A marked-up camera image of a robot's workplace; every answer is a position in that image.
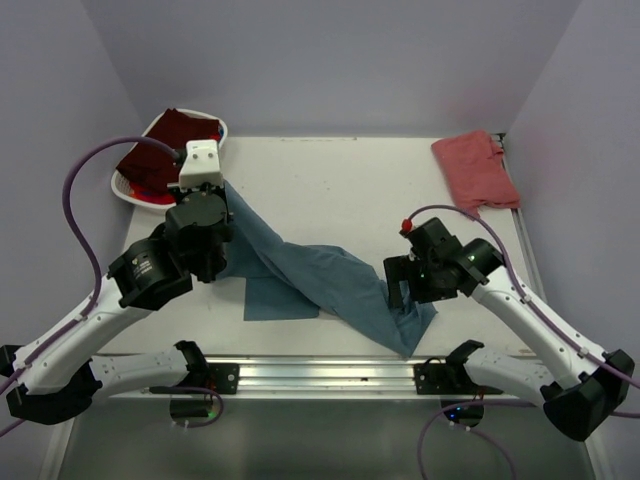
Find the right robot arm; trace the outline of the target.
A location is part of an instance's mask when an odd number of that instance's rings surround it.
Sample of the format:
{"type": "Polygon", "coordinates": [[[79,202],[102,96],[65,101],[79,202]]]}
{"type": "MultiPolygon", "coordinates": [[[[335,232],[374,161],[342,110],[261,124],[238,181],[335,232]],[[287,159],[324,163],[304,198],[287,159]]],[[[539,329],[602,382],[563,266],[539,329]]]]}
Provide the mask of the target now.
{"type": "Polygon", "coordinates": [[[398,307],[401,290],[415,303],[464,295],[499,318],[537,356],[535,363],[467,340],[419,374],[439,388],[468,392],[485,387],[541,408],[562,434],[586,440],[625,401],[634,360],[589,340],[546,305],[515,273],[499,242],[477,238],[462,244],[439,218],[416,226],[403,221],[406,255],[383,266],[389,300],[398,307]]]}

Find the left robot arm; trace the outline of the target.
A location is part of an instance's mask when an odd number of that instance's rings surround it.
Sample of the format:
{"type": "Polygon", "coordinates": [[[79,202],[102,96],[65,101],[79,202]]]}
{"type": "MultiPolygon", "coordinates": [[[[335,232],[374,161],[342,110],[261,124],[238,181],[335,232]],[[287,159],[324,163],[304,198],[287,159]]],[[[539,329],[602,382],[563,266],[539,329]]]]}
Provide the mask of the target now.
{"type": "Polygon", "coordinates": [[[204,407],[223,403],[204,354],[181,340],[151,354],[103,356],[121,332],[192,291],[226,267],[233,236],[225,187],[209,182],[172,188],[175,206],[146,238],[108,267],[100,289],[51,331],[24,346],[1,349],[1,392],[18,424],[56,425],[99,399],[147,389],[194,395],[204,407]]]}

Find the blue t shirt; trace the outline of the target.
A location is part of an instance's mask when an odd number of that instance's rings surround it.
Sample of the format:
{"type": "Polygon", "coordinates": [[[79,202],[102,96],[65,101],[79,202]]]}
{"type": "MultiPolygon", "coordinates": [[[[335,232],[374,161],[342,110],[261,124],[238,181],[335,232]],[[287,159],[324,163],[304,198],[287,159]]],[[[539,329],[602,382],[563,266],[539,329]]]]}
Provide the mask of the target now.
{"type": "Polygon", "coordinates": [[[339,246],[287,242],[230,183],[225,192],[233,239],[216,278],[246,281],[246,321],[310,319],[324,310],[369,340],[413,355],[437,315],[432,304],[412,301],[403,285],[400,306],[391,307],[387,282],[371,265],[339,246]]]}

